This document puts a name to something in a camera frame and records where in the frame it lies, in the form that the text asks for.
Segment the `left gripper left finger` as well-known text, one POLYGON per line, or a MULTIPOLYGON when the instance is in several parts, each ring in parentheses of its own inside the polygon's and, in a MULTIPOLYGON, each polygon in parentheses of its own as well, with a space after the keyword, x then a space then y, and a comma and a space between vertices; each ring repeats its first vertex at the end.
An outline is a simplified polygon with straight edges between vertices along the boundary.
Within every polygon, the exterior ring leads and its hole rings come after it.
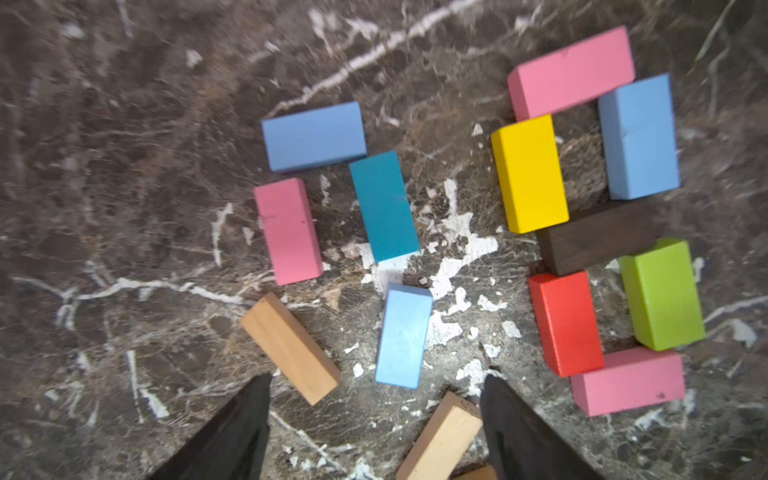
POLYGON ((258 479, 270 434, 272 375, 257 375, 151 479, 258 479))

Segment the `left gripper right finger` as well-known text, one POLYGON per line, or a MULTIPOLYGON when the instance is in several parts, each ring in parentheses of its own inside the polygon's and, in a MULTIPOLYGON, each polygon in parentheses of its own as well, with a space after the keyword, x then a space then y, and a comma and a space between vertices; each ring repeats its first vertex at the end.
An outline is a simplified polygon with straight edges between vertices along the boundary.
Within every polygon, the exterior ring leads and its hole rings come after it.
POLYGON ((485 378, 480 411, 489 460, 499 479, 602 477, 502 378, 485 378))

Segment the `wooden block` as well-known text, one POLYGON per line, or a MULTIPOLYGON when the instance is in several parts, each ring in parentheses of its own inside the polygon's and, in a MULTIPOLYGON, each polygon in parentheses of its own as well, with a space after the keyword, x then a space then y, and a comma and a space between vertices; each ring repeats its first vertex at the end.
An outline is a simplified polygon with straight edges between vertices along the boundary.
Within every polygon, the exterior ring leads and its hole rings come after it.
POLYGON ((274 293, 262 297, 240 323, 310 405, 339 385, 340 369, 274 293))
POLYGON ((486 464, 463 472, 453 480, 497 480, 497 474, 492 465, 486 464))

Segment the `wooden block diagonal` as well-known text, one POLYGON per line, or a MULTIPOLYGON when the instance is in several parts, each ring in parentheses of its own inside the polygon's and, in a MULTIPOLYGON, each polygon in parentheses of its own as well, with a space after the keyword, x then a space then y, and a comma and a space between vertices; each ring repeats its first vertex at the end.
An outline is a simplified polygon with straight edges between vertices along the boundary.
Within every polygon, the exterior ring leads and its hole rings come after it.
POLYGON ((396 479, 448 479, 482 426, 478 407, 447 391, 396 479))

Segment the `pink block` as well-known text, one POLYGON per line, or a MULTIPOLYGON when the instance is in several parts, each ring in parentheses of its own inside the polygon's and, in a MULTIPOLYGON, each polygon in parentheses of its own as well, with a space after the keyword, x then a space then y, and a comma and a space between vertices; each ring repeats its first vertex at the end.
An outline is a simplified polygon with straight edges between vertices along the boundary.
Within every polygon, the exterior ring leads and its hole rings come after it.
POLYGON ((609 353, 601 369, 570 377, 573 398, 598 416, 679 400, 686 394, 683 359, 646 347, 609 353))
POLYGON ((278 285, 319 277, 323 263, 305 182, 289 178, 253 189, 278 285))
POLYGON ((518 122, 594 100, 636 78, 624 25, 516 66, 507 84, 518 122))

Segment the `red block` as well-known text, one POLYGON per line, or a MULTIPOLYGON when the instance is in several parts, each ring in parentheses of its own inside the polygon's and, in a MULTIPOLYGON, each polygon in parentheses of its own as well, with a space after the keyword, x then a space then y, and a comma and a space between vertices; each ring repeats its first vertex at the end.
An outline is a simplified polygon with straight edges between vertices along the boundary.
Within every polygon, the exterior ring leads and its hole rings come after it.
POLYGON ((547 365, 560 377, 604 366, 596 313, 587 273, 528 279, 547 365))

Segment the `light blue block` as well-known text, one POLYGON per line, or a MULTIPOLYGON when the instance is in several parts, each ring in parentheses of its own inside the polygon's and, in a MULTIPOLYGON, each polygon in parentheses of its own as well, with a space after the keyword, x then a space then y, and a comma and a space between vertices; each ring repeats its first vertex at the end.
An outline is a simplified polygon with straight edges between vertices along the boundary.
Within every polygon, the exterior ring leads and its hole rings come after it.
POLYGON ((610 198, 634 200, 681 186, 667 73, 598 99, 610 198))
POLYGON ((419 386, 422 361, 433 308, 428 289, 390 283, 375 380, 410 389, 419 386))
POLYGON ((367 156, 356 101, 264 120, 262 130, 269 166, 278 173, 367 156))

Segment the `green block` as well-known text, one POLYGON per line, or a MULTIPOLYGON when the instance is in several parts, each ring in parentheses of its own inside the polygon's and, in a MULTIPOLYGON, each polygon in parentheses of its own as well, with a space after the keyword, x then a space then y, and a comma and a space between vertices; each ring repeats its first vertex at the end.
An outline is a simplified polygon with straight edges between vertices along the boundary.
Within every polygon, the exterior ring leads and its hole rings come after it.
POLYGON ((635 338, 663 351, 706 337, 689 244, 662 237, 619 258, 635 338))

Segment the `dark brown block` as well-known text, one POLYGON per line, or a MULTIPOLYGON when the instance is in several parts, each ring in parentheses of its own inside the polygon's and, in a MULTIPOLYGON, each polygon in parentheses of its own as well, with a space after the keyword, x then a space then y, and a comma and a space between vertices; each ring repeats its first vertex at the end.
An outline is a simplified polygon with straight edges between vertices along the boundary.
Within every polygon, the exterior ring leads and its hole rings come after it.
POLYGON ((651 248, 656 229, 647 201, 611 201, 577 211, 536 237, 548 271, 565 276, 651 248))

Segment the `yellow block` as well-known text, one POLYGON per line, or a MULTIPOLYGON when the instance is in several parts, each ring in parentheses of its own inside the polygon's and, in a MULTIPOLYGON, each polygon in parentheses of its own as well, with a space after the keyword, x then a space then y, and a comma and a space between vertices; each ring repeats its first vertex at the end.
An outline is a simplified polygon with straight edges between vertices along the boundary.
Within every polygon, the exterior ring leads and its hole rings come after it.
POLYGON ((525 234, 567 222, 552 116, 504 126, 491 142, 509 230, 525 234))

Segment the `teal block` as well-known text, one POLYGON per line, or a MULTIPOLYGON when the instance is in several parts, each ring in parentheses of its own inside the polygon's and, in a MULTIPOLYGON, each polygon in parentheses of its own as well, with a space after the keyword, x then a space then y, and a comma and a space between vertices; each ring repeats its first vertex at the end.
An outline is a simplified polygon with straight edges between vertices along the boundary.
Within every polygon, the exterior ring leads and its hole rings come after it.
POLYGON ((349 167, 374 260, 417 252, 418 235, 396 152, 358 160, 349 167))

